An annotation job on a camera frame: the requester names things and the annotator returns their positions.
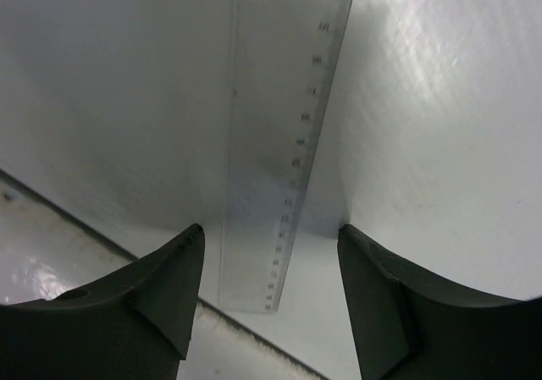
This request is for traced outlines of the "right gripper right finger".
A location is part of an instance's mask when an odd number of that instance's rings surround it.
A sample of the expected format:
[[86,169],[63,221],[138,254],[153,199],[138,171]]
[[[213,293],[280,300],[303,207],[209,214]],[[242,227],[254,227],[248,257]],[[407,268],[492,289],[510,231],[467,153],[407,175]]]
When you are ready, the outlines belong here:
[[472,289],[344,225],[337,245],[364,379],[539,379],[541,300]]

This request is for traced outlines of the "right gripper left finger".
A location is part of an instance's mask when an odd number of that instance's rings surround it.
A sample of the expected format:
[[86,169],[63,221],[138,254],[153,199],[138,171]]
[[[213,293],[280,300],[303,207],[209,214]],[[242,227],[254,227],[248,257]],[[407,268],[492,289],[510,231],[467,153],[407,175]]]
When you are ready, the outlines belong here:
[[198,224],[52,300],[1,307],[3,379],[175,379],[205,253]]

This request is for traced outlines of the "clear plastic ruler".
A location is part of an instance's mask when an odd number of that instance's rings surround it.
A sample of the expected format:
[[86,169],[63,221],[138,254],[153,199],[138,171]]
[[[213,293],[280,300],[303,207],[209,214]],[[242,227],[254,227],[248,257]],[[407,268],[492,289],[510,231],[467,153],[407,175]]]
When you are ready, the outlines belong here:
[[352,0],[235,0],[218,303],[274,313]]

